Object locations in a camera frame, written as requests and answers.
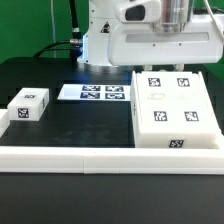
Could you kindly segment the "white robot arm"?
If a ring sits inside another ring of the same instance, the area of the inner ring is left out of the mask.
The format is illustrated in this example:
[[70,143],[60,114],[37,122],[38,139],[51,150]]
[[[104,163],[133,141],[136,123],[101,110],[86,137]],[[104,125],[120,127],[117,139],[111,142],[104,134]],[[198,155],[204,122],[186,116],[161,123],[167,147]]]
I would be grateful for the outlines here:
[[224,13],[195,0],[89,0],[79,64],[92,71],[218,62]]

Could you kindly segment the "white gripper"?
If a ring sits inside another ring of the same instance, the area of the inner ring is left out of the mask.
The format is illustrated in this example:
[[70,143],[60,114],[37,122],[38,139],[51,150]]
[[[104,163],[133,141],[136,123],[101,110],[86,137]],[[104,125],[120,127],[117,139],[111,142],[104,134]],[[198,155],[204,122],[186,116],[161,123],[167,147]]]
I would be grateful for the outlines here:
[[108,60],[116,66],[216,63],[222,55],[223,42],[208,15],[194,16],[182,32],[119,24],[109,35]]

